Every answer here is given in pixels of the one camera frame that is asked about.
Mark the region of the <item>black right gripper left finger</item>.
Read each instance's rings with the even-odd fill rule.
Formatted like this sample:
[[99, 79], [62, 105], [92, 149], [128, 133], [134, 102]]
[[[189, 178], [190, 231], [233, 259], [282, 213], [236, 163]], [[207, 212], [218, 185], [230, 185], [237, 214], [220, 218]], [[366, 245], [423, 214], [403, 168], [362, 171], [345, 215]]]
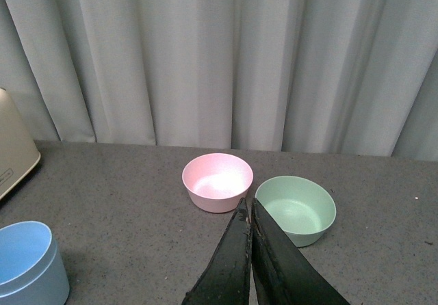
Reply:
[[183, 304], [248, 304], [253, 231], [241, 198], [205, 271]]

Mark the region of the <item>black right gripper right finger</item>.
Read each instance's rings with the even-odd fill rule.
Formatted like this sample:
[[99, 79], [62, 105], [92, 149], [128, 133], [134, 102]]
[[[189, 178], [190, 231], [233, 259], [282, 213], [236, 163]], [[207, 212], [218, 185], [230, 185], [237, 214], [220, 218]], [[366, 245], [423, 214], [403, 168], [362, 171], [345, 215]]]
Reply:
[[259, 304], [347, 304], [258, 199], [252, 204], [252, 265]]

